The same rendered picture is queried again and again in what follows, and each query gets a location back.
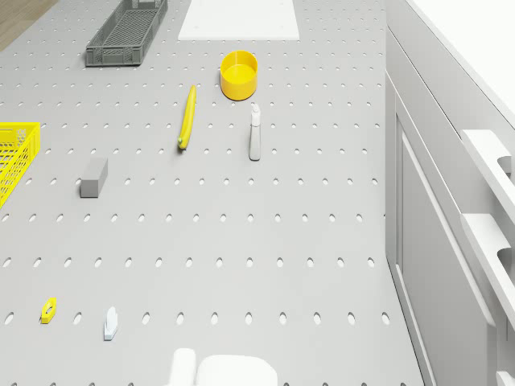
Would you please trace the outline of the grey cube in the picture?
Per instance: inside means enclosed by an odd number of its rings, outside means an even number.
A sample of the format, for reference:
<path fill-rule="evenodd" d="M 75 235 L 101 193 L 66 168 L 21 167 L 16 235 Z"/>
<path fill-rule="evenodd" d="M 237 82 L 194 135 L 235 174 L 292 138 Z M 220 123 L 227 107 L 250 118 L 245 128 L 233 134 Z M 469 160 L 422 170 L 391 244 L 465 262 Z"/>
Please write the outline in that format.
<path fill-rule="evenodd" d="M 107 158 L 91 158 L 81 176 L 80 197 L 98 198 L 108 175 Z"/>

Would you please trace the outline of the banana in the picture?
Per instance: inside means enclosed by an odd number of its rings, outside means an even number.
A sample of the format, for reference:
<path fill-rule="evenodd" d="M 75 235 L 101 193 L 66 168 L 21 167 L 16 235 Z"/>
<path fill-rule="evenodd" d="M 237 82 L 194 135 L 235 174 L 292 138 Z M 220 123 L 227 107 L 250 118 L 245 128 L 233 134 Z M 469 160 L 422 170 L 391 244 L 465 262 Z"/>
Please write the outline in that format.
<path fill-rule="evenodd" d="M 184 111 L 183 123 L 178 137 L 178 147 L 180 150 L 186 150 L 189 143 L 193 120 L 196 109 L 196 86 L 192 85 L 188 94 L 187 103 Z"/>

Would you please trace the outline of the dark grey basket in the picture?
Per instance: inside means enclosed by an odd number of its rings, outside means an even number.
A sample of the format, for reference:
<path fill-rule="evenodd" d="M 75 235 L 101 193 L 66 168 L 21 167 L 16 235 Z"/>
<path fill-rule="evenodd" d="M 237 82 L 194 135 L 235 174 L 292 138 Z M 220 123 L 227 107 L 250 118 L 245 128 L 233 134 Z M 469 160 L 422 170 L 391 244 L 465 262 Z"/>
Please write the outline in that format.
<path fill-rule="evenodd" d="M 121 0 L 86 47 L 88 67 L 142 63 L 167 12 L 167 0 Z"/>

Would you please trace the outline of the yellow basket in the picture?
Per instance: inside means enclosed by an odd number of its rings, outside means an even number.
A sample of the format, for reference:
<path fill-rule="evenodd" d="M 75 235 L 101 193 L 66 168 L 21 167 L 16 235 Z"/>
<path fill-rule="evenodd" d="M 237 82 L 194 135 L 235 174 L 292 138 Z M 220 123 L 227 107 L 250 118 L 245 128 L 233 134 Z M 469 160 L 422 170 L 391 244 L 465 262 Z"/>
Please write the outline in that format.
<path fill-rule="evenodd" d="M 40 123 L 0 122 L 0 208 L 40 149 Z"/>

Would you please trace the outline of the small yellow nut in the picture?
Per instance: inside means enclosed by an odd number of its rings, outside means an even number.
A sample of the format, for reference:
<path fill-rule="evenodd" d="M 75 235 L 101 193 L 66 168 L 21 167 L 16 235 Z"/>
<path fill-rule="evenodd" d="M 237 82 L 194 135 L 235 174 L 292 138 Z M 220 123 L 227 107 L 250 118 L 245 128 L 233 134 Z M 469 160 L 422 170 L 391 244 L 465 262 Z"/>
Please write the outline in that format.
<path fill-rule="evenodd" d="M 56 314 L 56 298 L 49 298 L 42 307 L 40 322 L 48 324 Z"/>

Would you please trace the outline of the white cabinet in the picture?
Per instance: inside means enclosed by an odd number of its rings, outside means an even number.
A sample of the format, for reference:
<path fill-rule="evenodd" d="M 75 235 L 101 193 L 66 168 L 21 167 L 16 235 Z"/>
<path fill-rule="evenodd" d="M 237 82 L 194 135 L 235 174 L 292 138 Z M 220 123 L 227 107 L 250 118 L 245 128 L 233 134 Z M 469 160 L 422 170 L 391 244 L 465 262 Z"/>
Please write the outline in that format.
<path fill-rule="evenodd" d="M 423 382 L 515 386 L 515 1 L 385 2 L 385 252 Z"/>

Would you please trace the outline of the bolt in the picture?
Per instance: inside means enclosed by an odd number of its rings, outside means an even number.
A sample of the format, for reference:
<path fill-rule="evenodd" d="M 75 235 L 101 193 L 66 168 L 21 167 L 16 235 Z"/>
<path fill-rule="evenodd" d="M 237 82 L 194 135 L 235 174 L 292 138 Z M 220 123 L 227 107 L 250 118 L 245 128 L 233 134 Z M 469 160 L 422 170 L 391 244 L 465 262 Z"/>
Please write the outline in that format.
<path fill-rule="evenodd" d="M 106 313 L 104 322 L 104 340 L 111 341 L 117 332 L 118 314 L 116 308 L 111 306 Z"/>

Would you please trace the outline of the yellow bowl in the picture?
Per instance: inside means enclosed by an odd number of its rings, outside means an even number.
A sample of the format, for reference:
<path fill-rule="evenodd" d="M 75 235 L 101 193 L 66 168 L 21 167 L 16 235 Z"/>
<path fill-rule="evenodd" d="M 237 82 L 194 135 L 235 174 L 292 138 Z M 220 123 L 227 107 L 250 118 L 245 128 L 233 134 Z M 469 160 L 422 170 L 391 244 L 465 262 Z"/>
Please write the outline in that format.
<path fill-rule="evenodd" d="M 255 56 L 243 50 L 232 51 L 220 65 L 220 86 L 226 97 L 243 101 L 257 89 L 258 62 Z"/>

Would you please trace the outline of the small white bottle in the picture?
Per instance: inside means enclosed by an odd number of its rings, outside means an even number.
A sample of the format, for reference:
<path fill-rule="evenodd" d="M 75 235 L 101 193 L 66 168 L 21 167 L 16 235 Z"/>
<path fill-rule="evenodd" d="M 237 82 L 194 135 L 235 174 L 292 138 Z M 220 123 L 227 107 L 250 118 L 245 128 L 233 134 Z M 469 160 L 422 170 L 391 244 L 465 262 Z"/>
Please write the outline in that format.
<path fill-rule="evenodd" d="M 261 110 L 257 103 L 252 105 L 249 140 L 249 159 L 258 161 L 261 157 Z"/>

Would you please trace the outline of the white board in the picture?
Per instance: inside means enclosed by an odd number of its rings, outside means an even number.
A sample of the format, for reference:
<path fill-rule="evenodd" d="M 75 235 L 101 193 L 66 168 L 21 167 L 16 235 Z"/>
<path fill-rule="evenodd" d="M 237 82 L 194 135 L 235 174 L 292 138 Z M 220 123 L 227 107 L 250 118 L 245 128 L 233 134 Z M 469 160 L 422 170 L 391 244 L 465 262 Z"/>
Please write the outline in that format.
<path fill-rule="evenodd" d="M 192 0 L 180 40 L 298 40 L 293 0 Z"/>

